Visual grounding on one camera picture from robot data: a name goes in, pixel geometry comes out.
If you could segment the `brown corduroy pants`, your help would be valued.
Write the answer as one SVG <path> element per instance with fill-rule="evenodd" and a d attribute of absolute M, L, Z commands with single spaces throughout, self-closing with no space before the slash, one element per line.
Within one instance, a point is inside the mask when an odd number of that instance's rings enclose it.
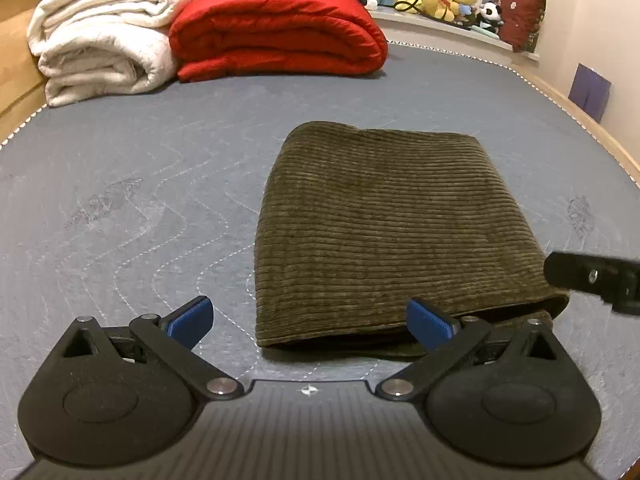
<path fill-rule="evenodd" d="M 306 122 L 268 177 L 255 249 L 259 347 L 422 354 L 406 307 L 551 323 L 568 293 L 474 136 Z"/>

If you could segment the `purple folder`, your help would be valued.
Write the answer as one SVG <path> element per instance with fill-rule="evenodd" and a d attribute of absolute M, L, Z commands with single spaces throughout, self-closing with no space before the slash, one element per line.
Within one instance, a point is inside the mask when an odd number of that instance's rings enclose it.
<path fill-rule="evenodd" d="M 611 87 L 612 84 L 607 79 L 584 64 L 579 64 L 568 99 L 600 124 L 608 105 Z"/>

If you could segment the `panda plush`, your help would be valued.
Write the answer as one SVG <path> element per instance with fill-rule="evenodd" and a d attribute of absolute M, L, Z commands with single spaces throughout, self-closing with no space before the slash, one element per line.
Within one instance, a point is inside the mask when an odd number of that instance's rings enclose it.
<path fill-rule="evenodd" d="M 502 10 L 498 3 L 482 3 L 477 11 L 477 26 L 497 35 L 503 25 Z"/>

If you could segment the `yellow plush toys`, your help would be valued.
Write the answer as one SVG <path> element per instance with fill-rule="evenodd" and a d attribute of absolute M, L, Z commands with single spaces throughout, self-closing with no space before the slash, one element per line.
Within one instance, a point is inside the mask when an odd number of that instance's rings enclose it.
<path fill-rule="evenodd" d="M 466 24 L 474 15 L 478 0 L 394 0 L 397 12 L 426 16 L 449 24 Z"/>

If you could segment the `white folded blanket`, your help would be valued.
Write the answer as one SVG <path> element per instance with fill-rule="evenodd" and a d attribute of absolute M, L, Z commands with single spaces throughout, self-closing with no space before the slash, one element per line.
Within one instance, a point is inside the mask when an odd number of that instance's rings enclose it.
<path fill-rule="evenodd" d="M 133 96 L 177 75 L 171 24 L 192 0 L 41 0 L 27 27 L 50 107 Z"/>

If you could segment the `red folded comforter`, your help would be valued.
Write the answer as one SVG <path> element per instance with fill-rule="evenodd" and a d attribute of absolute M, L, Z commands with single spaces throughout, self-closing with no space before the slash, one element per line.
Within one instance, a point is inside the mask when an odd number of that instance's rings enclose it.
<path fill-rule="evenodd" d="M 387 41 L 357 0 L 193 0 L 170 26 L 183 82 L 247 74 L 368 76 Z"/>

